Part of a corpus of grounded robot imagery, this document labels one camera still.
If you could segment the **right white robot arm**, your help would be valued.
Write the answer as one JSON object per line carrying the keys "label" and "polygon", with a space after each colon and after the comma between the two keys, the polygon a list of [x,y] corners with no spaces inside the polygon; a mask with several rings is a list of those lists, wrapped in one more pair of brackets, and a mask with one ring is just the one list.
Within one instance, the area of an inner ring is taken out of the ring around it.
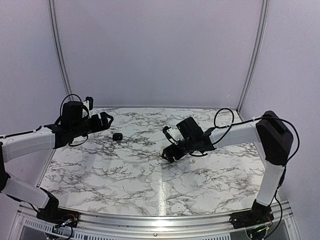
{"label": "right white robot arm", "polygon": [[159,155],[173,163],[194,152],[199,152],[202,157],[209,151],[226,146],[261,143],[266,160],[265,172],[252,209],[247,214],[252,224],[258,224],[267,216],[267,208],[281,185],[290,159],[294,136],[287,124],[271,110],[258,118],[207,130],[202,130],[192,117],[188,117],[179,122],[175,129],[163,128],[169,143],[161,147]]}

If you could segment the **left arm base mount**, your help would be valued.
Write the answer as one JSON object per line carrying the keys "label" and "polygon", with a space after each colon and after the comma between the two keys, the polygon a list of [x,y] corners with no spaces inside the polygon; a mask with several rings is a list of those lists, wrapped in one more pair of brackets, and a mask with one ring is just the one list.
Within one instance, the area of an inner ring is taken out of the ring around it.
{"label": "left arm base mount", "polygon": [[55,197],[50,197],[44,208],[40,208],[36,218],[54,223],[59,227],[76,228],[78,225],[80,213],[59,207],[59,201]]}

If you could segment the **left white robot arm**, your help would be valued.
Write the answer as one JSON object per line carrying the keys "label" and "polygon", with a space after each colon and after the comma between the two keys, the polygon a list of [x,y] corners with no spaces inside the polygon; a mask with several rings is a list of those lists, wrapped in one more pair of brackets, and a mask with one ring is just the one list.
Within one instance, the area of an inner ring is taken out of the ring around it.
{"label": "left white robot arm", "polygon": [[111,127],[114,118],[106,112],[92,114],[93,100],[68,101],[60,107],[58,119],[37,129],[1,135],[0,137],[0,192],[16,201],[32,204],[43,209],[44,215],[53,223],[63,219],[59,201],[45,190],[11,177],[5,164],[16,158],[44,150],[74,147],[78,137],[102,132]]}

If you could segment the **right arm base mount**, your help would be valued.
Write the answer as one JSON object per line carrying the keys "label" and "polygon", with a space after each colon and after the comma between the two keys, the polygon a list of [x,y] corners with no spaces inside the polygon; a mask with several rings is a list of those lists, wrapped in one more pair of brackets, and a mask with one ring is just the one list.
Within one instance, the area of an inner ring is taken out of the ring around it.
{"label": "right arm base mount", "polygon": [[255,225],[272,222],[274,215],[271,205],[262,205],[256,200],[251,209],[234,212],[230,215],[229,222],[234,229],[247,228]]}

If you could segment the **black earbud charging case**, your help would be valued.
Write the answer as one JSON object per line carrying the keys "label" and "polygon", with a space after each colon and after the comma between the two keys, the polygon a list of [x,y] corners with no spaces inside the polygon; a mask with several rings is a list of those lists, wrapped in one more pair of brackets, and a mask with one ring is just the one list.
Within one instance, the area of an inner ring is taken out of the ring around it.
{"label": "black earbud charging case", "polygon": [[123,139],[123,134],[120,132],[116,132],[112,135],[112,139],[114,141],[121,141]]}

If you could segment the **white round charging case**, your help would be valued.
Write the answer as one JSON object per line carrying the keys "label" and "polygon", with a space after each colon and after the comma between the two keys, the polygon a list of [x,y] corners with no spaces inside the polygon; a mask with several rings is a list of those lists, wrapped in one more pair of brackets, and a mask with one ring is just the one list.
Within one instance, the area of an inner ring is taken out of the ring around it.
{"label": "white round charging case", "polygon": [[161,150],[159,151],[159,155],[160,155],[161,157],[165,157],[165,156],[166,156],[163,149],[161,149]]}

